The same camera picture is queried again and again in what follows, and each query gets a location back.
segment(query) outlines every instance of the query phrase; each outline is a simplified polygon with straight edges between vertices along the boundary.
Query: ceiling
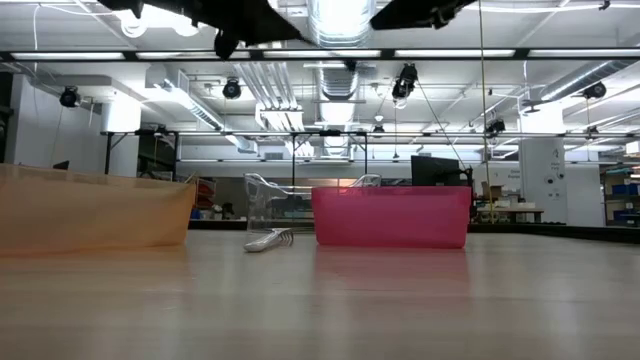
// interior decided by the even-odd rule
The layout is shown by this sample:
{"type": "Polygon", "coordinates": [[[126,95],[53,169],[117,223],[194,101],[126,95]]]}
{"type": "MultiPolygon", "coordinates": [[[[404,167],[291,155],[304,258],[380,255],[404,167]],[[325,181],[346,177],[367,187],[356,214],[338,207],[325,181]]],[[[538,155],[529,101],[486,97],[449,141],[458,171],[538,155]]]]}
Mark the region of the ceiling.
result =
{"type": "MultiPolygon", "coordinates": [[[[74,1],[39,1],[45,6],[38,8],[36,2],[0,0],[0,50],[34,50],[34,25],[38,50],[180,50],[211,49],[215,29],[205,27],[192,37],[183,37],[170,28],[149,29],[139,38],[127,38],[120,30],[120,20],[113,15],[87,16],[84,9],[74,1]]],[[[280,12],[297,28],[308,34],[307,17],[304,16],[305,0],[279,0],[280,12]]],[[[483,2],[483,6],[512,9],[552,8],[561,1],[554,0],[510,0],[483,2]]],[[[616,1],[616,4],[633,4],[632,1],[616,1]]],[[[109,12],[92,1],[84,1],[87,9],[95,13],[109,12]]],[[[598,1],[571,1],[566,6],[598,5],[598,1]]],[[[371,48],[434,48],[434,47],[480,47],[482,33],[486,47],[616,47],[626,39],[640,34],[637,21],[640,9],[610,8],[568,11],[557,13],[495,13],[483,12],[482,28],[480,16],[473,9],[461,11],[457,18],[444,29],[399,30],[374,32],[369,39],[371,48]]],[[[287,47],[299,48],[303,45],[291,42],[287,47]]],[[[433,129],[438,120],[447,131],[461,131],[478,118],[485,108],[502,99],[501,95],[513,94],[528,86],[543,86],[556,81],[571,71],[584,65],[583,61],[419,61],[419,87],[409,98],[408,106],[398,110],[387,95],[389,85],[402,68],[398,61],[373,61],[358,90],[354,121],[360,127],[371,129],[375,115],[383,115],[387,131],[421,131],[433,129]],[[493,95],[488,96],[489,89],[493,95]]],[[[150,65],[145,63],[94,63],[94,64],[42,64],[41,71],[51,71],[63,75],[108,75],[126,84],[148,99],[145,107],[147,121],[161,122],[178,129],[198,129],[196,119],[178,104],[161,101],[157,89],[145,88],[145,73],[150,65]]],[[[235,128],[258,130],[252,121],[256,101],[245,88],[238,100],[225,100],[222,87],[228,76],[236,75],[231,63],[189,63],[167,64],[172,69],[180,69],[191,80],[191,91],[204,98],[207,105],[221,114],[235,128]]],[[[312,126],[318,120],[317,86],[314,70],[305,68],[304,62],[290,62],[288,77],[296,97],[304,110],[305,126],[312,126]]],[[[640,108],[640,90],[628,89],[640,84],[640,65],[635,64],[604,81],[607,96],[592,101],[590,110],[585,111],[585,101],[580,98],[563,100],[565,125],[577,128],[607,117],[640,108]]],[[[517,129],[517,111],[502,114],[507,129],[517,129]]],[[[611,131],[632,131],[640,129],[640,120],[621,123],[611,131]]]]}

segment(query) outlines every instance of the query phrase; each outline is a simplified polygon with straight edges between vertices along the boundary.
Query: white column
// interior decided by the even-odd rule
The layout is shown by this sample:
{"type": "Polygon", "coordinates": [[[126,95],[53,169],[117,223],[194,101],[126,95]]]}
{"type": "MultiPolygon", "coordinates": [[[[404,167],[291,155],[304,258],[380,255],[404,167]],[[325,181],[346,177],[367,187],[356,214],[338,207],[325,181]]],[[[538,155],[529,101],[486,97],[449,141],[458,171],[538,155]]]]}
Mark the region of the white column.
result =
{"type": "MultiPolygon", "coordinates": [[[[551,103],[521,116],[522,132],[563,133],[562,107],[551,103]]],[[[523,139],[520,142],[522,196],[544,209],[542,220],[567,223],[567,178],[562,138],[523,139]]]]}
{"type": "MultiPolygon", "coordinates": [[[[102,105],[103,130],[113,132],[136,131],[140,129],[140,103],[123,96],[102,105]]],[[[113,144],[120,136],[113,137],[113,144]]],[[[137,136],[127,135],[111,150],[109,175],[136,177],[138,167],[137,136]]]]}

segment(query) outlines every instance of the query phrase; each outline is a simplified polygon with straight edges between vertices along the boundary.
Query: table surface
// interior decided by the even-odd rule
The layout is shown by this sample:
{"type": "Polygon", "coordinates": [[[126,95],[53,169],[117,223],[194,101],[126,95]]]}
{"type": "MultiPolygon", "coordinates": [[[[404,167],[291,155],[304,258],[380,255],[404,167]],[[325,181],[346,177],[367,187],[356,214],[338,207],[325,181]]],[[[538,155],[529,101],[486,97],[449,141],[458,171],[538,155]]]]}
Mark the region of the table surface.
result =
{"type": "Polygon", "coordinates": [[[638,359],[640,248],[469,234],[464,250],[187,246],[0,258],[0,358],[638,359]]]}
{"type": "MultiPolygon", "coordinates": [[[[490,212],[491,210],[489,208],[478,208],[479,212],[490,212]]],[[[544,209],[540,209],[540,208],[532,208],[532,209],[527,209],[527,208],[499,208],[499,207],[494,207],[493,208],[494,212],[518,212],[518,213],[536,213],[536,212],[544,212],[544,209]]]]}

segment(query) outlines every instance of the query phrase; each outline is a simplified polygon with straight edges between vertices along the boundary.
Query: pink plastic container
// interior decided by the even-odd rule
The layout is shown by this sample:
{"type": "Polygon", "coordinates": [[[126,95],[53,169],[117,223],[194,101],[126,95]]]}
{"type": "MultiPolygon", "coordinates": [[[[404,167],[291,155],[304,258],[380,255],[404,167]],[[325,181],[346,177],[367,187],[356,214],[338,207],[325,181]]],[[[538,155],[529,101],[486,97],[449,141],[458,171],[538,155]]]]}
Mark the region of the pink plastic container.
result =
{"type": "Polygon", "coordinates": [[[471,189],[314,188],[311,203],[321,245],[462,248],[471,189]]]}

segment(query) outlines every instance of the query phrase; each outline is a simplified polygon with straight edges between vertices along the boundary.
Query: pink bin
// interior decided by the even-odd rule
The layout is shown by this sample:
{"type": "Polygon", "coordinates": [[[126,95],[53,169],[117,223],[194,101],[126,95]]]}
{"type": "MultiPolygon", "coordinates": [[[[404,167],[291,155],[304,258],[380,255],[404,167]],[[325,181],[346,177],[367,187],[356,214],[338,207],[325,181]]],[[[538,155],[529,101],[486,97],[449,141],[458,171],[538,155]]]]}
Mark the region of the pink bin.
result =
{"type": "Polygon", "coordinates": [[[314,188],[311,203],[321,245],[462,248],[471,188],[314,188]]]}

